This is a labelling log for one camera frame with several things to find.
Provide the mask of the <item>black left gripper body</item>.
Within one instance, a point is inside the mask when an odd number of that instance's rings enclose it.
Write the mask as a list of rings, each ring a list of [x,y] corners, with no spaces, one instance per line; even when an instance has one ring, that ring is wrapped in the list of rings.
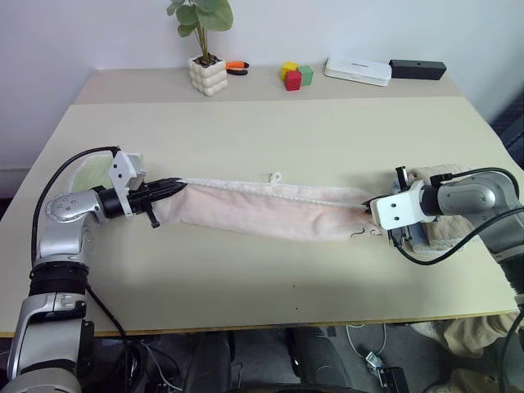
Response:
[[[127,197],[132,213],[135,215],[146,214],[152,228],[160,227],[152,208],[152,194],[157,188],[156,182],[142,183],[137,190],[130,191]]]

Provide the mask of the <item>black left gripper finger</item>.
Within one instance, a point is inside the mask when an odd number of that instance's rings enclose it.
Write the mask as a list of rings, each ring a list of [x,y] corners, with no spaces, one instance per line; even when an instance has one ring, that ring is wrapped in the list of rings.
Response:
[[[178,192],[181,192],[186,186],[186,184],[171,184],[167,186],[161,186],[153,192],[153,201],[162,201],[172,197]]]
[[[179,191],[183,188],[180,178],[162,178],[149,183],[149,188],[154,191]]]

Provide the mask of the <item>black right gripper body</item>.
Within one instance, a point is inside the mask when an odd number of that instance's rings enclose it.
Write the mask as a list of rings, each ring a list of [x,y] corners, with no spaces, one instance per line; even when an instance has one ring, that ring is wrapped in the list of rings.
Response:
[[[411,239],[409,226],[414,220],[413,192],[404,166],[396,167],[398,189],[388,196],[386,202],[386,223],[388,236],[395,247],[402,247]]]

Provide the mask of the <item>pink towel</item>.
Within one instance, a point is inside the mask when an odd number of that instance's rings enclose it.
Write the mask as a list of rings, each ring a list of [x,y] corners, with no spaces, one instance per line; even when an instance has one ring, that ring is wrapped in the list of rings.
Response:
[[[379,236],[367,213],[368,192],[355,187],[286,184],[274,173],[266,183],[185,178],[184,188],[153,210],[162,224],[194,224],[301,242],[345,242]]]

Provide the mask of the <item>beige towel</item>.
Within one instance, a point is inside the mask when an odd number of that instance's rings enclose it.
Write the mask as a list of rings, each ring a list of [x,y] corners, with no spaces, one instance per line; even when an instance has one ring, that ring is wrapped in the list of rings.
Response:
[[[433,175],[457,174],[470,169],[465,165],[456,164],[415,167],[408,172],[409,184],[422,180],[429,185],[430,177]],[[456,246],[473,229],[474,226],[460,216],[439,216],[436,221],[430,223],[411,225],[409,227],[411,240],[408,241],[407,247],[417,258],[434,258]]]

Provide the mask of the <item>pale green cloth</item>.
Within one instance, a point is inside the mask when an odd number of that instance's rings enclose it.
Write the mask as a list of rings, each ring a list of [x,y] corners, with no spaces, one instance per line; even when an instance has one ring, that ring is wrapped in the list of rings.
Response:
[[[102,186],[105,189],[113,188],[109,171],[113,167],[111,154],[100,154],[88,157],[73,174],[69,191],[82,192]]]

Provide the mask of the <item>green plant in white pot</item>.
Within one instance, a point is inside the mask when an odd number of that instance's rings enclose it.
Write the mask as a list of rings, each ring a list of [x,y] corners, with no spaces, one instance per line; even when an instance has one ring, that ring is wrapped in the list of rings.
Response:
[[[201,50],[187,61],[191,85],[206,97],[228,86],[226,62],[209,49],[208,33],[224,32],[233,27],[233,11],[228,0],[169,0],[168,16],[178,22],[178,36],[194,34]]]

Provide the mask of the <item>white flat box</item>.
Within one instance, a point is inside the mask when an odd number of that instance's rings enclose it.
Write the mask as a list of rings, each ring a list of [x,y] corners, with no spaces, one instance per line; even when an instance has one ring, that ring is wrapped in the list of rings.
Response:
[[[387,86],[392,78],[392,70],[388,64],[341,56],[329,57],[323,73],[330,78],[380,87]]]

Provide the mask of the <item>small black box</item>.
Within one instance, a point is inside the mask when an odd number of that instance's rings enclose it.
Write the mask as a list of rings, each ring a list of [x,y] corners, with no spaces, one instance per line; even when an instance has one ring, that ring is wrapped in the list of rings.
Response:
[[[388,393],[409,393],[404,371],[399,367],[379,368],[378,378]]]

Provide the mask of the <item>black long box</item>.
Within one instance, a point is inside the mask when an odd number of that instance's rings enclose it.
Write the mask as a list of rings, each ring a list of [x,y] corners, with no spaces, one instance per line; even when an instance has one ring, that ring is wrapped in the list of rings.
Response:
[[[413,61],[391,59],[391,77],[393,79],[440,80],[447,68],[440,61]]]

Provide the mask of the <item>dark rounded shape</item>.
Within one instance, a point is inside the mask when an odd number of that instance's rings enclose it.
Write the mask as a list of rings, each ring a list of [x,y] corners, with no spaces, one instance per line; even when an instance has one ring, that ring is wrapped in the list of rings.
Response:
[[[287,329],[287,348],[300,384],[294,393],[351,393],[353,383],[330,337],[320,327]]]
[[[231,332],[205,332],[193,352],[184,393],[226,393],[232,388],[235,356]]]

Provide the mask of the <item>beige fabric heap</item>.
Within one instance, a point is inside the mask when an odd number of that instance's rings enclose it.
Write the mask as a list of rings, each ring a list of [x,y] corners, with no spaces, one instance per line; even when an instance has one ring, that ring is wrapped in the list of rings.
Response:
[[[487,374],[458,368],[447,382],[429,386],[423,393],[499,393],[499,385]]]

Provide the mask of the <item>black chair backrest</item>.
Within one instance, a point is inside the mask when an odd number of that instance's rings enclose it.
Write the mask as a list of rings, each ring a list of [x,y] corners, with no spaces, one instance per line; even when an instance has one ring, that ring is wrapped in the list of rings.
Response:
[[[524,90],[490,123],[508,154],[524,169]]]

